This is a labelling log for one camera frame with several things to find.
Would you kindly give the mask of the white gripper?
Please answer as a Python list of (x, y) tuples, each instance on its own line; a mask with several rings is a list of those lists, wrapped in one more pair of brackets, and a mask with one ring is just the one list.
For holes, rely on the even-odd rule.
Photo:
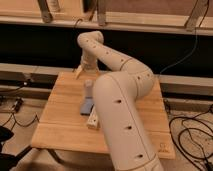
[(84, 70), (95, 70), (96, 75), (100, 75), (99, 69), (97, 69), (97, 58), (87, 53), (81, 56), (81, 65), (75, 71), (75, 79), (78, 79)]

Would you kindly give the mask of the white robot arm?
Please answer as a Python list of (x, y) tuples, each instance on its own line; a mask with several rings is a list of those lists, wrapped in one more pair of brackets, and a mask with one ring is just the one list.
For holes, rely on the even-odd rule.
[(82, 33), (77, 42), (85, 66), (99, 60), (111, 69), (96, 79), (93, 99), (115, 170), (164, 171), (135, 105), (135, 100), (148, 95), (154, 86), (152, 70), (105, 46), (99, 31)]

